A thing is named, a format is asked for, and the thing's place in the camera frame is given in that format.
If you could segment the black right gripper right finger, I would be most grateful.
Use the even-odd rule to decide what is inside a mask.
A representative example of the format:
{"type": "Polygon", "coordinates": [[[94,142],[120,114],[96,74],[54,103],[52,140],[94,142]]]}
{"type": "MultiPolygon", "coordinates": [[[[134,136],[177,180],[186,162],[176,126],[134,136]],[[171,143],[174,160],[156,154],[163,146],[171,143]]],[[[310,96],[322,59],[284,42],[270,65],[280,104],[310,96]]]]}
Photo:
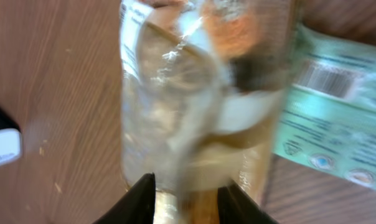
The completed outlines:
{"type": "Polygon", "coordinates": [[[218,188],[217,206],[220,224],[278,224],[234,181],[218,188]]]}

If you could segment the teal wet wipes pack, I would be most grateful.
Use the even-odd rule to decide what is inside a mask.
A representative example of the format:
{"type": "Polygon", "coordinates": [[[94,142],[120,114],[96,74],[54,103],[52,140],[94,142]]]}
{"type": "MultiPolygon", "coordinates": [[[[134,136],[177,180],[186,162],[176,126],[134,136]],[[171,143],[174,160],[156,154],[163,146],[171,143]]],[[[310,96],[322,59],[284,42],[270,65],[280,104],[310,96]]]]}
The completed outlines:
{"type": "Polygon", "coordinates": [[[300,26],[275,154],[376,190],[376,46],[300,26]]]}

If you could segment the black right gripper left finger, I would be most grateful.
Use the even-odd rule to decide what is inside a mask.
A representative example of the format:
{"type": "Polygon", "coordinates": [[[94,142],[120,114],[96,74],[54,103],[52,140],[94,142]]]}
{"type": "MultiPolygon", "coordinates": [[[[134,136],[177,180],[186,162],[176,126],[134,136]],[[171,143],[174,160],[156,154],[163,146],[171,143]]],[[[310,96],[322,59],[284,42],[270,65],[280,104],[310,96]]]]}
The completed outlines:
{"type": "Polygon", "coordinates": [[[93,224],[153,224],[155,203],[155,175],[147,173],[93,224]]]}

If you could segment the beige paper pouch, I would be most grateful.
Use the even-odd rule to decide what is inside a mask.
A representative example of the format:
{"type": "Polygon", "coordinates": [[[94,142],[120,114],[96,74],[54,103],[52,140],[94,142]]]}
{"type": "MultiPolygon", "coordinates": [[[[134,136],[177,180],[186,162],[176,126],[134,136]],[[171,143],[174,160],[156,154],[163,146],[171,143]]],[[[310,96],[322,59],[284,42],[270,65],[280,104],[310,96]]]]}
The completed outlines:
{"type": "Polygon", "coordinates": [[[261,202],[300,6],[121,2],[121,168],[154,174],[154,223],[218,223],[229,184],[261,202]]]}

